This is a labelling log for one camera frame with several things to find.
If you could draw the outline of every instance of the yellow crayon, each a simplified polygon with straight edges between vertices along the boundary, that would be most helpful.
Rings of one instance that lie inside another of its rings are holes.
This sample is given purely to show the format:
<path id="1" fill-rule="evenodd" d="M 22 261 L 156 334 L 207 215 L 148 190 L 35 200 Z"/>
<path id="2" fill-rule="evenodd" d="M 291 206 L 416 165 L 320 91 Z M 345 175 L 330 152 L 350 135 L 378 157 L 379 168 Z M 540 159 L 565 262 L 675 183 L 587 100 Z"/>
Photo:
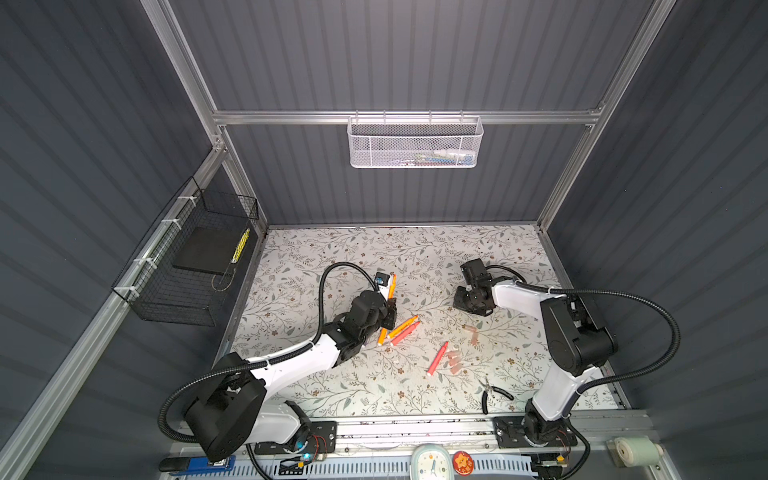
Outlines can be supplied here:
<path id="1" fill-rule="evenodd" d="M 379 345 L 384 345 L 385 338 L 386 338 L 386 329 L 382 329 L 382 332 L 379 334 Z"/>
<path id="2" fill-rule="evenodd" d="M 417 316 L 414 316 L 414 317 L 413 317 L 413 318 L 411 318 L 411 319 L 408 319 L 408 320 L 406 320 L 406 321 L 405 321 L 405 322 L 404 322 L 404 323 L 403 323 L 401 326 L 397 327 L 396 329 L 394 329 L 394 330 L 393 330 L 393 331 L 392 331 L 392 332 L 389 334 L 389 338 L 391 338 L 391 339 L 395 338 L 395 337 L 397 336 L 397 334 L 398 334 L 398 333 L 400 333 L 400 332 L 402 332 L 403 330 L 407 329 L 407 328 L 408 328 L 408 327 L 411 325 L 411 323 L 414 323 L 414 322 L 416 321 L 416 319 L 417 319 L 417 318 L 419 318 L 419 316 L 418 316 L 418 315 L 417 315 Z"/>

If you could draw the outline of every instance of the marker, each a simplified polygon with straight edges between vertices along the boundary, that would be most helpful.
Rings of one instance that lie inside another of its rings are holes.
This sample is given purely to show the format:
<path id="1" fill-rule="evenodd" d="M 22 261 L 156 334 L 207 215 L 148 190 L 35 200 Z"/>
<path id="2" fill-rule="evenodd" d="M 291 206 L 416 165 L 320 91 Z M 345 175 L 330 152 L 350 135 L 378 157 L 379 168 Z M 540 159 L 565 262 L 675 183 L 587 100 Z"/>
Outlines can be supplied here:
<path id="1" fill-rule="evenodd" d="M 394 329 L 392 332 L 389 333 L 389 338 L 393 339 L 396 336 L 398 336 L 398 334 L 403 330 L 407 329 L 411 325 L 411 323 L 414 323 L 417 318 L 419 318 L 418 315 L 414 316 L 413 318 L 407 319 L 401 326 L 397 327 L 396 329 Z"/>
<path id="2" fill-rule="evenodd" d="M 393 345 L 397 345 L 398 343 L 402 342 L 404 338 L 406 338 L 408 335 L 411 334 L 413 330 L 416 329 L 417 326 L 419 326 L 421 322 L 416 322 L 407 329 L 403 330 L 402 333 L 400 333 L 398 336 L 395 337 L 395 339 L 392 341 Z"/>
<path id="3" fill-rule="evenodd" d="M 438 365 L 440 365 L 440 360 L 442 360 L 442 356 L 445 355 L 445 351 L 448 349 L 448 342 L 445 342 L 440 347 L 440 350 L 437 352 L 437 356 L 432 361 L 432 365 L 429 366 L 429 370 L 427 370 L 427 373 L 429 375 L 435 375 L 435 370 L 437 370 Z"/>
<path id="4" fill-rule="evenodd" d="M 379 334 L 379 345 L 384 345 L 385 338 L 386 338 L 386 329 L 382 329 L 382 332 Z"/>

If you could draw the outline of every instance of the black mounting plate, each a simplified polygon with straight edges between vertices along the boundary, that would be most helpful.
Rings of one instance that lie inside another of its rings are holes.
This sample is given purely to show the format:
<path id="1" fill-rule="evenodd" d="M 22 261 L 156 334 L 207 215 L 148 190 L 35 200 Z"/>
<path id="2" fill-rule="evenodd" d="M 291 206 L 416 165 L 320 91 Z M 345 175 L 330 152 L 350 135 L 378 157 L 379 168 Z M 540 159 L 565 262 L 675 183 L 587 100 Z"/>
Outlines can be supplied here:
<path id="1" fill-rule="evenodd" d="M 560 440 L 554 439 L 547 445 L 531 445 L 525 438 L 525 430 L 523 429 L 523 416 L 506 416 L 506 417 L 494 417 L 493 418 L 493 434 L 496 437 L 496 442 L 500 449 L 529 449 L 532 446 L 541 447 L 562 447 L 563 444 Z M 572 447 L 578 444 L 576 435 L 570 430 L 565 430 L 566 442 L 565 445 Z"/>
<path id="2" fill-rule="evenodd" d="M 310 437 L 306 441 L 306 447 L 301 451 L 302 453 L 333 453 L 336 451 L 336 422 L 312 422 L 310 426 Z M 316 435 L 325 439 L 320 440 L 320 445 L 317 445 L 315 440 Z M 275 442 L 262 442 L 253 444 L 253 453 L 256 455 L 283 455 L 294 454 L 295 452 L 288 452 L 284 448 L 282 443 Z"/>

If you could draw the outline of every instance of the aluminum rail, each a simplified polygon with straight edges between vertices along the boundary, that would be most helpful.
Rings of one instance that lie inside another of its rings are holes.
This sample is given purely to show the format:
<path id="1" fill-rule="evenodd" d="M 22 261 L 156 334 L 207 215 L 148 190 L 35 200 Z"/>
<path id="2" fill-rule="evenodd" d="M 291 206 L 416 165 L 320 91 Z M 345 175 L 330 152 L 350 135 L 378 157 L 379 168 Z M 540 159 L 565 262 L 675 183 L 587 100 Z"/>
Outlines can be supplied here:
<path id="1" fill-rule="evenodd" d="M 194 179 L 201 187 L 206 187 L 218 170 L 227 152 L 222 144 L 214 147 L 197 170 Z M 177 200 L 170 206 L 164 219 L 174 219 L 187 198 L 197 190 L 195 182 L 189 181 Z M 146 258 L 157 246 L 167 228 L 168 222 L 160 222 L 137 258 Z M 133 262 L 121 278 L 120 284 L 130 283 L 141 269 L 139 262 Z M 91 370 L 101 358 L 101 354 L 112 341 L 112 337 L 123 323 L 130 307 L 115 292 L 110 293 L 88 328 L 58 367 L 56 373 L 45 386 L 40 396 L 16 427 L 11 438 L 0 451 L 0 479 L 21 480 L 35 463 L 54 430 L 67 412 L 80 388 L 91 374 Z"/>
<path id="2" fill-rule="evenodd" d="M 336 452 L 331 456 L 410 455 L 415 445 L 439 443 L 469 453 L 557 452 L 558 447 L 531 447 L 499 449 L 494 435 L 493 418 L 523 416 L 522 412 L 491 413 L 490 415 L 462 413 L 439 415 L 398 415 L 374 417 L 327 417 L 312 421 L 333 420 L 336 430 Z M 658 441 L 659 435 L 645 410 L 574 410 L 574 426 L 598 447 L 618 436 L 648 436 Z M 191 433 L 186 422 L 180 431 Z M 204 455 L 194 443 L 175 442 L 172 454 Z"/>
<path id="3" fill-rule="evenodd" d="M 480 117 L 484 125 L 594 125 L 599 111 L 215 111 L 217 125 L 346 125 L 350 118 L 360 123 L 397 124 L 461 123 Z"/>
<path id="4" fill-rule="evenodd" d="M 176 75 L 184 86 L 184 90 L 187 92 L 211 144 L 215 145 L 218 141 L 222 141 L 229 151 L 230 154 L 224 159 L 223 167 L 232 182 L 235 193 L 257 199 L 256 191 L 248 179 L 232 139 L 220 125 L 216 124 L 211 116 L 216 110 L 216 102 L 213 95 L 210 94 L 200 67 L 197 65 L 184 32 L 181 30 L 181 25 L 170 6 L 170 0 L 141 0 L 141 6 L 144 7 L 165 53 L 174 66 Z M 259 208 L 259 235 L 263 235 L 269 221 L 262 210 L 261 202 L 257 206 Z"/>
<path id="5" fill-rule="evenodd" d="M 594 150 L 595 145 L 598 144 L 600 136 L 605 131 L 605 127 L 611 120 L 616 107 L 618 107 L 621 98 L 624 96 L 624 92 L 627 91 L 629 84 L 632 82 L 637 69 L 643 62 L 646 53 L 650 49 L 650 46 L 654 43 L 661 26 L 667 20 L 672 8 L 674 7 L 676 0 L 654 0 L 654 3 L 648 10 L 643 24 L 637 31 L 632 45 L 630 45 L 627 54 L 624 56 L 624 60 L 621 61 L 619 69 L 614 75 L 611 84 L 608 86 L 608 90 L 601 102 L 602 109 L 598 122 L 593 127 L 588 127 L 584 135 L 581 137 L 578 145 L 571 154 L 571 158 L 563 170 L 563 174 L 555 184 L 554 189 L 547 199 L 547 203 L 538 218 L 538 223 L 541 228 L 546 231 L 554 216 L 557 215 L 558 210 L 565 202 L 565 197 L 568 192 L 571 191 L 571 187 L 576 181 L 576 177 L 581 172 L 581 169 L 587 163 L 589 155 Z"/>

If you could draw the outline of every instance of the tape roll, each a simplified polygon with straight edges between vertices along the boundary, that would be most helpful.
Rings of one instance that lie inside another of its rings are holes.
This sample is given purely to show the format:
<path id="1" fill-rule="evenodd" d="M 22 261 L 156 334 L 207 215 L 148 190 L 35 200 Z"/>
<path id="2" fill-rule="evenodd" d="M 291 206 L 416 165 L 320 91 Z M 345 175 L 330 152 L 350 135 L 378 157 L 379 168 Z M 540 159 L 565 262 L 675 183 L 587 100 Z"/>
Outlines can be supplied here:
<path id="1" fill-rule="evenodd" d="M 627 467 L 656 465 L 664 454 L 661 445 L 653 443 L 648 437 L 619 437 L 614 442 L 619 458 Z"/>

